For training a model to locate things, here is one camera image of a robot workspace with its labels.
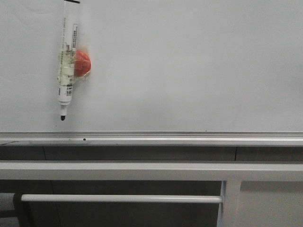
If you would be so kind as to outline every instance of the marker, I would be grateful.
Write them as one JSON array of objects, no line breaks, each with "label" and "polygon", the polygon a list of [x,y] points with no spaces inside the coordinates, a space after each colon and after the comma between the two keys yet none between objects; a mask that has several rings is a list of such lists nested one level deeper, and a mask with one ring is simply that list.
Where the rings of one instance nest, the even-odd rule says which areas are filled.
[{"label": "marker", "polygon": [[75,77],[76,42],[79,29],[80,2],[64,0],[64,19],[62,27],[60,68],[58,73],[58,101],[61,105],[61,120],[65,120],[68,105],[71,103],[72,86]]}]

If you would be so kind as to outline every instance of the whiteboard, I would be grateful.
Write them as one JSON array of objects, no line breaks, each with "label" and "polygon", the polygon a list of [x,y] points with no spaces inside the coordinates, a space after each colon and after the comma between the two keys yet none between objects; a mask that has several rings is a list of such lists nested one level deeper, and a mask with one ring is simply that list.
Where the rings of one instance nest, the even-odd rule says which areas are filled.
[{"label": "whiteboard", "polygon": [[2,0],[0,131],[303,131],[303,1],[83,0],[90,78],[57,102],[62,0]]}]

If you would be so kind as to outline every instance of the red magnet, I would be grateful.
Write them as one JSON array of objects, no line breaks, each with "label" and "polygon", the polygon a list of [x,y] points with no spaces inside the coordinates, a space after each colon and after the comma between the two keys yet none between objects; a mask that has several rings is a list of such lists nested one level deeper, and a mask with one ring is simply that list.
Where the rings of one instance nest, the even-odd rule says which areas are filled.
[{"label": "red magnet", "polygon": [[91,63],[89,56],[83,51],[76,51],[75,56],[75,76],[83,77],[90,71]]}]

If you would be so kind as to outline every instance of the vertical post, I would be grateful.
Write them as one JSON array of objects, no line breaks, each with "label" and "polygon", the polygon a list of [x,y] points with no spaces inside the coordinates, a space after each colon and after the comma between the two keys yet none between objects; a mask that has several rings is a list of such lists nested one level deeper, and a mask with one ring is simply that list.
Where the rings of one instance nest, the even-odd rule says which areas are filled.
[{"label": "vertical post", "polygon": [[218,227],[234,227],[241,181],[226,181],[222,185],[223,204],[219,209]]}]

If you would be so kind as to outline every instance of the horizontal bar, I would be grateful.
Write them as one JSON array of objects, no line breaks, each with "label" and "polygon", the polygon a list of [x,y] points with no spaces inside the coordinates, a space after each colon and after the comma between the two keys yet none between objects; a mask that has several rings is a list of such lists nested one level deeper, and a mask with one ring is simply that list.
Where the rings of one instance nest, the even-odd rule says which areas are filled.
[{"label": "horizontal bar", "polygon": [[0,161],[0,180],[303,181],[303,164]]},{"label": "horizontal bar", "polygon": [[0,132],[0,145],[303,146],[303,132]]},{"label": "horizontal bar", "polygon": [[221,196],[189,195],[35,195],[24,194],[26,202],[165,202],[165,203],[222,203]]}]

